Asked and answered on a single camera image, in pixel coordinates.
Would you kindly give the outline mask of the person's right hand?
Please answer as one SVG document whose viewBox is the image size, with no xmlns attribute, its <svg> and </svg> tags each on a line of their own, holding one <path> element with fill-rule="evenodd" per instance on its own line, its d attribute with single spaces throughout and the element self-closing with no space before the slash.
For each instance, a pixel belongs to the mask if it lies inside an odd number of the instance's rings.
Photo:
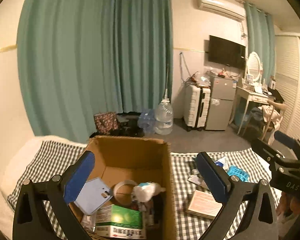
<svg viewBox="0 0 300 240">
<path fill-rule="evenodd" d="M 276 214 L 279 219 L 285 222 L 296 219 L 300 215 L 300 200 L 290 194 L 281 192 Z"/>
</svg>

